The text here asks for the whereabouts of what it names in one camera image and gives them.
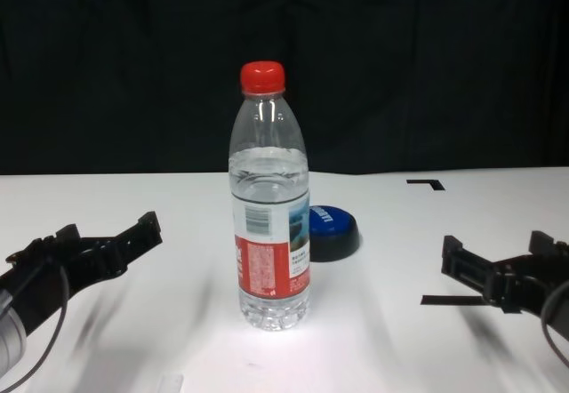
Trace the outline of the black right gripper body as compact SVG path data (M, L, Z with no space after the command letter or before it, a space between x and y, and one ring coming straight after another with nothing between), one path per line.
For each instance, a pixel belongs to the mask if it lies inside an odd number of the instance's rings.
M546 299L568 280L568 258L523 255L493 265L493 305L504 313L541 314Z

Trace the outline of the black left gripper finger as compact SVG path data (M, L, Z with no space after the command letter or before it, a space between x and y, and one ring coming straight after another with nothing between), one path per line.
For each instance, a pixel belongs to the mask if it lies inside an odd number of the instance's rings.
M26 251L30 255L58 255L68 248L79 245L81 237L76 224L68 224L54 236L34 239Z
M97 267L103 277L122 276L131 262L161 243L156 213L145 213L135 225L117 236L98 240L95 251Z

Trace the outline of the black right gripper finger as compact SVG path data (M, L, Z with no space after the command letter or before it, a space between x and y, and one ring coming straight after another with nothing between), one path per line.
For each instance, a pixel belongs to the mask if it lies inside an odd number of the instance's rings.
M441 273L478 293L445 297L449 305L503 307L503 261L486 260L466 250L456 237L445 236Z
M546 260L568 259L568 243L556 241L553 237L539 230L532 232L528 251L535 258Z

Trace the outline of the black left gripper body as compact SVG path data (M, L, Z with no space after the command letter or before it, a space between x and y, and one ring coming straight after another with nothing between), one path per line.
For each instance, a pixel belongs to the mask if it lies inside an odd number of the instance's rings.
M12 296L10 309L26 333L34 332L61 308L63 283L68 296L116 277L116 240L80 238L36 239L11 255L12 267L1 275L1 289Z

